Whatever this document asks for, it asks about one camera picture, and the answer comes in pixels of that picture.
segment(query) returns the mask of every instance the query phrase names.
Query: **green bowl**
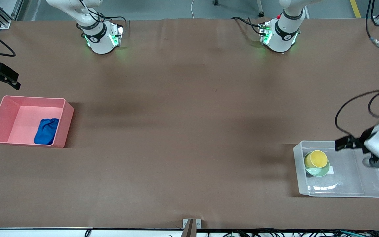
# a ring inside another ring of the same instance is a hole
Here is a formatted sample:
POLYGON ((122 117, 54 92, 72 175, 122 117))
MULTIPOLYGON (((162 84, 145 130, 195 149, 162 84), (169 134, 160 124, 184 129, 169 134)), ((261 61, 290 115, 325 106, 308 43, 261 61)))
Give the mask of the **green bowl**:
POLYGON ((323 177, 326 174, 328 174, 328 171, 330 171, 330 162, 328 161, 327 164, 323 168, 309 168, 305 166, 305 170, 307 171, 308 174, 312 176, 323 177))

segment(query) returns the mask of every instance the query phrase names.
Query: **yellow floor line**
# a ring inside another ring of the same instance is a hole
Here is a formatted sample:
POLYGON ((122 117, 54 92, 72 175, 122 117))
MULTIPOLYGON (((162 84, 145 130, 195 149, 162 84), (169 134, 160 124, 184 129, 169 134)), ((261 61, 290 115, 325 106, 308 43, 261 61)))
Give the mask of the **yellow floor line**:
POLYGON ((352 5, 353 13, 356 18, 361 18, 361 13, 359 12, 358 5, 355 0, 350 0, 350 4, 352 5))

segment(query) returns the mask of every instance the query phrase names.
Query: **pink plastic bin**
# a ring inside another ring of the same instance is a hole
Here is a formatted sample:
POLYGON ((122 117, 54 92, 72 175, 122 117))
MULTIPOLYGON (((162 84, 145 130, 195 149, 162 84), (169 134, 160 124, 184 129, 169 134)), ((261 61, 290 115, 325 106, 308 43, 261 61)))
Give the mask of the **pink plastic bin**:
POLYGON ((4 96, 0 104, 0 144, 63 148, 74 108, 65 99, 4 96), (58 118, 51 145, 35 144, 42 119, 58 118))

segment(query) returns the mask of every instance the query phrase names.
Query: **green led light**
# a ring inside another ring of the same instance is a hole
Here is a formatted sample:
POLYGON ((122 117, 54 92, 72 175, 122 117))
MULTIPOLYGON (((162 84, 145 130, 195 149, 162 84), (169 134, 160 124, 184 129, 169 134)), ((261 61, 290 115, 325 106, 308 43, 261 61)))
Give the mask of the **green led light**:
POLYGON ((112 44, 114 45, 114 46, 117 46, 119 43, 118 43, 118 37, 116 37, 116 36, 112 36, 112 35, 109 35, 109 38, 111 39, 111 41, 112 41, 112 44))
POLYGON ((296 40, 296 37, 298 36, 298 33, 295 34, 295 36, 293 37, 293 41, 292 41, 292 44, 295 43, 295 40, 296 40))
POLYGON ((90 43, 89 43, 89 41, 88 41, 88 39, 87 39, 87 37, 86 37, 86 35, 84 35, 84 39, 86 39, 87 46, 91 47, 91 46, 90 46, 90 43))
POLYGON ((269 32, 267 33, 267 35, 264 36, 263 43, 268 44, 270 42, 270 39, 271 39, 272 35, 273 35, 272 31, 269 30, 269 32))

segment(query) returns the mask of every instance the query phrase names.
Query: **blue cloth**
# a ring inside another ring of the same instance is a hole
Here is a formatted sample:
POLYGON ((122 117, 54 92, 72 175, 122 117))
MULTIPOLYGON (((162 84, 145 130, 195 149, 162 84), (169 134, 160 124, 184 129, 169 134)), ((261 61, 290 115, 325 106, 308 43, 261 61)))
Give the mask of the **blue cloth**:
POLYGON ((41 120, 38 131, 36 132, 35 144, 50 145, 54 142, 55 132, 58 127, 58 118, 44 118, 41 120))

